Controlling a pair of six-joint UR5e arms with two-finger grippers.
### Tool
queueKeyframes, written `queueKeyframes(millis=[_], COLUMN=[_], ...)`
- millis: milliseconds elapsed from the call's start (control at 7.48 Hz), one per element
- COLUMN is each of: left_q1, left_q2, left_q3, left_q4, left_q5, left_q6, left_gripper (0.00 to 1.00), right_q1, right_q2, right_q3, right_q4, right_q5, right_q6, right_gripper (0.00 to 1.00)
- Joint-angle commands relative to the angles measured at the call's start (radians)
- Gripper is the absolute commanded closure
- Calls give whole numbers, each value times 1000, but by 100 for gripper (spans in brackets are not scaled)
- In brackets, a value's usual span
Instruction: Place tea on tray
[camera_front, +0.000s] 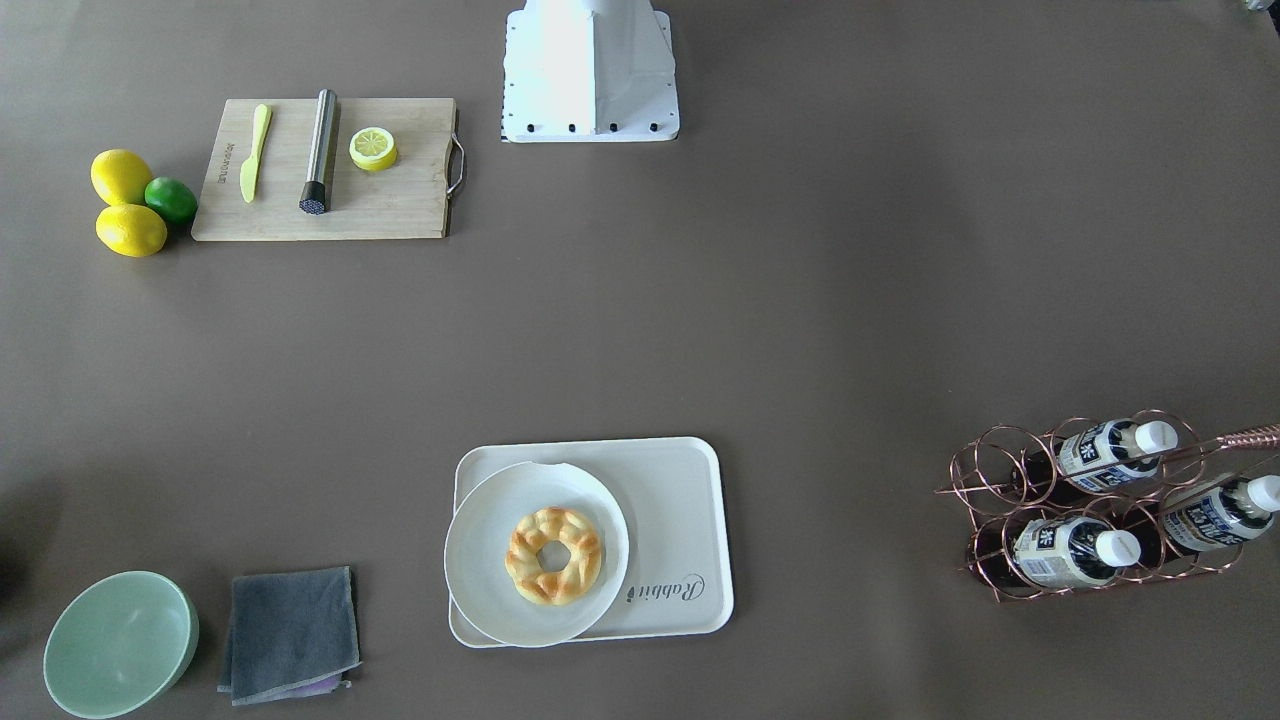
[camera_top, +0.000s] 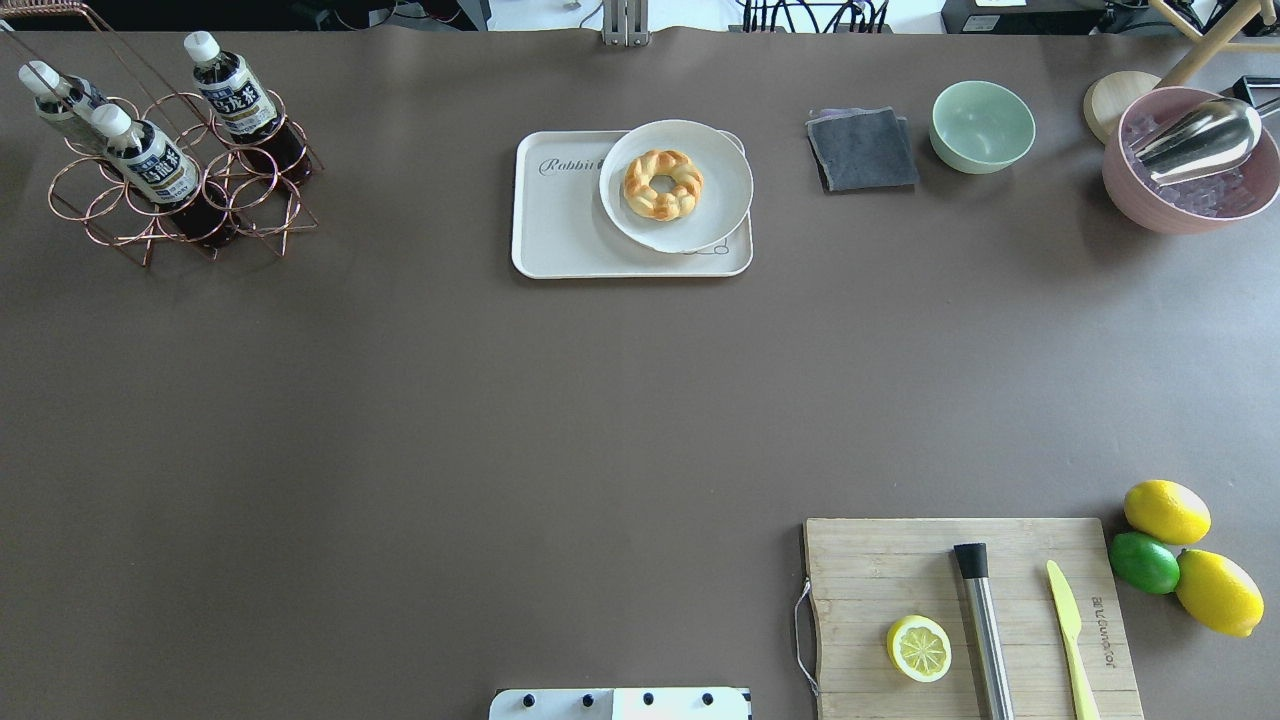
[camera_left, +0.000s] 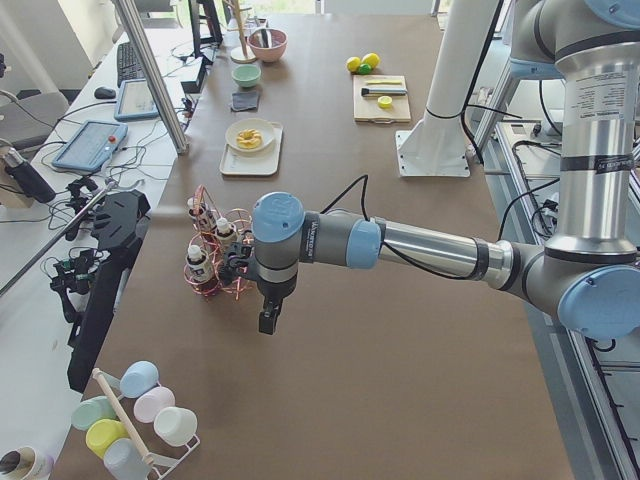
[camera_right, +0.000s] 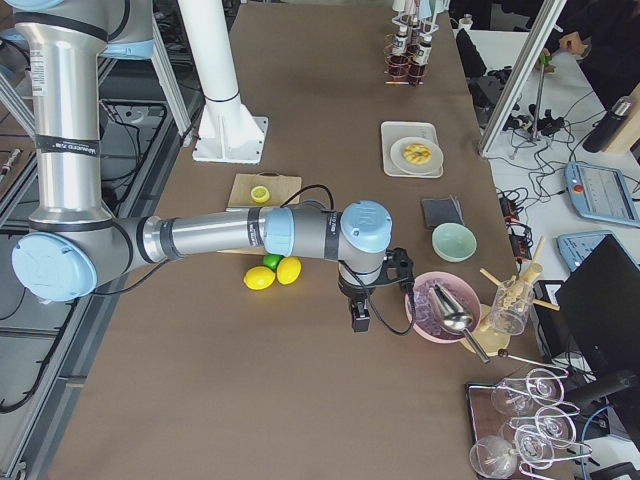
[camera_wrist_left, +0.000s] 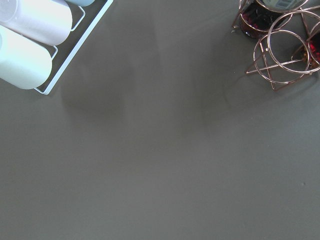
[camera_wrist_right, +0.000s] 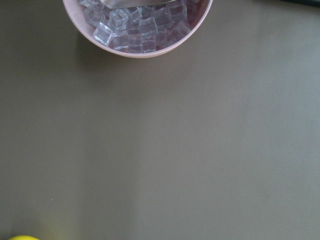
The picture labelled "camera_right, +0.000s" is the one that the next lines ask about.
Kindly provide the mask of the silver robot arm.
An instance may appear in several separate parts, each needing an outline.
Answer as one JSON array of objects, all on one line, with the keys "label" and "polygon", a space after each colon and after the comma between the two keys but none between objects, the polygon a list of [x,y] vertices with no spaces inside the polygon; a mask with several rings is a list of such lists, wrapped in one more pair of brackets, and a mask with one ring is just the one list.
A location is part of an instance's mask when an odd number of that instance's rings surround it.
[{"label": "silver robot arm", "polygon": [[147,264],[242,248],[337,262],[357,332],[376,314],[376,287],[398,284],[412,293],[412,261],[390,247],[391,216],[373,201],[341,212],[287,200],[194,218],[115,217],[101,195],[97,61],[151,57],[153,7],[148,1],[16,1],[13,9],[30,50],[39,205],[12,265],[34,295],[67,301]]}]

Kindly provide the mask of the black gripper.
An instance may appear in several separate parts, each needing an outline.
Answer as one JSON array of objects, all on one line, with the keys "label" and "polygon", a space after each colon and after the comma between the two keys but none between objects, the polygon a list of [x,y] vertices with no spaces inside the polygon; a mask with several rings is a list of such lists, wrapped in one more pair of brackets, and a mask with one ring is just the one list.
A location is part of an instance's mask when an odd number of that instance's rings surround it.
[{"label": "black gripper", "polygon": [[370,326],[368,297],[376,287],[397,284],[410,298],[414,296],[414,262],[403,248],[387,249],[376,254],[372,267],[356,269],[354,262],[339,261],[338,285],[350,303],[351,328],[367,332]]}]

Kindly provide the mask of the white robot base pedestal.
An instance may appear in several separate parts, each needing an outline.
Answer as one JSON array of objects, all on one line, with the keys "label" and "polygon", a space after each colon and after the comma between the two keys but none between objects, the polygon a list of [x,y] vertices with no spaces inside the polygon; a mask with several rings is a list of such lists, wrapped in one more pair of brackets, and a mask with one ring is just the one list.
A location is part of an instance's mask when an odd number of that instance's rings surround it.
[{"label": "white robot base pedestal", "polygon": [[205,98],[193,159],[255,165],[268,119],[242,103],[222,3],[184,0],[179,8]]}]

